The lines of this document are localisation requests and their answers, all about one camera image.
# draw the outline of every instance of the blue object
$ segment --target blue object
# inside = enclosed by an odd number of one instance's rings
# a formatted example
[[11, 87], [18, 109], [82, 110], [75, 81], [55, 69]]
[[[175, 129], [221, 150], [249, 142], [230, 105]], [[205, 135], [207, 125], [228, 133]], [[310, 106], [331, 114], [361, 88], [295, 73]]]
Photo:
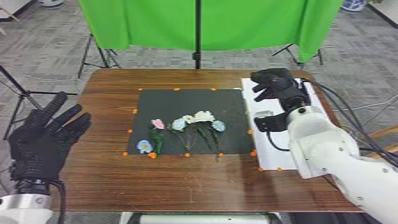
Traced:
[[226, 131], [226, 124], [223, 121], [214, 121], [212, 127], [215, 131], [224, 132]]
[[356, 13], [361, 12], [366, 6], [366, 0], [345, 0], [342, 9], [343, 11]]
[[150, 153], [153, 151], [153, 145], [148, 140], [141, 140], [137, 144], [137, 149], [141, 150], [141, 154]]
[[185, 127], [187, 127], [185, 119], [180, 118], [180, 119], [176, 119], [175, 122], [173, 122], [173, 129], [175, 129], [176, 131], [183, 131]]

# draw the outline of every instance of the wall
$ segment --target wall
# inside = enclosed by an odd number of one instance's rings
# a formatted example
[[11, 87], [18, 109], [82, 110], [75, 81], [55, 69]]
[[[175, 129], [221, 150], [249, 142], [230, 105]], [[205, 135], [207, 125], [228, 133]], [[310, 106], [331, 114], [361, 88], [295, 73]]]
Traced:
[[398, 23], [398, 1], [384, 0], [381, 4], [372, 4], [382, 14], [390, 17], [390, 19]]
[[[15, 14], [18, 9], [27, 5], [31, 0], [0, 0], [0, 7], [8, 9], [8, 11]], [[0, 10], [0, 19], [9, 18], [4, 10]]]

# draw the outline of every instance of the green backdrop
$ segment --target green backdrop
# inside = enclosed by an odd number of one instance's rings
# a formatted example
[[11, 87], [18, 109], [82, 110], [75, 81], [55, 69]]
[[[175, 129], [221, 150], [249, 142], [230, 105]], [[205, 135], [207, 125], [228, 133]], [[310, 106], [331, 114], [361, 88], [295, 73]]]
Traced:
[[[322, 46], [343, 0], [203, 0], [203, 50], [297, 44], [306, 62]], [[194, 50], [196, 0], [80, 0], [102, 48]]]

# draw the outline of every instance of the gray carpet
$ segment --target gray carpet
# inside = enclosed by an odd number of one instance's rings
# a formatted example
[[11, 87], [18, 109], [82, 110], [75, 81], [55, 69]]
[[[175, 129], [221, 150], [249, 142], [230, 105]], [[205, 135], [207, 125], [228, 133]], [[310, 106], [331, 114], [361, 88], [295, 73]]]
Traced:
[[[0, 23], [8, 36], [0, 35], [0, 64], [31, 90], [80, 92], [86, 80], [96, 70], [87, 67], [82, 81], [77, 81], [77, 71], [82, 60], [84, 46], [89, 36], [79, 1], [66, 1], [57, 10], [47, 10], [34, 5], [20, 16], [22, 22]], [[352, 107], [386, 101], [398, 93], [398, 30], [366, 9], [361, 14], [340, 13], [336, 24], [324, 44], [326, 65], [313, 59], [306, 70], [343, 95]], [[207, 69], [263, 69], [286, 67], [297, 69], [288, 53], [272, 57], [279, 48], [244, 51], [205, 52], [203, 68]], [[89, 60], [100, 62], [91, 51]], [[192, 68], [192, 52], [134, 46], [118, 51], [118, 61], [123, 68]], [[0, 134], [6, 131], [15, 108], [16, 95], [0, 85]], [[41, 103], [48, 96], [38, 96]], [[32, 105], [27, 103], [20, 118], [27, 116]], [[381, 106], [358, 111], [359, 119], [368, 122], [381, 111]], [[398, 122], [398, 104], [382, 112], [366, 124], [368, 132], [395, 125]], [[397, 138], [386, 138], [382, 144]], [[0, 141], [0, 169], [9, 165], [9, 146]], [[2, 183], [11, 187], [8, 172], [2, 173]], [[70, 223], [116, 223], [114, 216], [75, 214]]]

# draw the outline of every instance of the black glove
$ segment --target black glove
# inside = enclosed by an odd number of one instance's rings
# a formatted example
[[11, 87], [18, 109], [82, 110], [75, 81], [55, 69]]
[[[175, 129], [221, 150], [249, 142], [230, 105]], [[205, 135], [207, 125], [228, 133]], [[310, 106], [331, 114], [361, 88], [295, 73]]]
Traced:
[[71, 146], [91, 127], [89, 113], [71, 121], [82, 111], [80, 105], [52, 120], [66, 100], [68, 95], [61, 92], [45, 109], [31, 111], [25, 123], [9, 136], [13, 180], [59, 179]]
[[311, 103], [306, 88], [299, 85], [286, 68], [272, 68], [253, 72], [251, 80], [258, 83], [253, 91], [263, 91], [254, 99], [279, 99], [286, 112]]

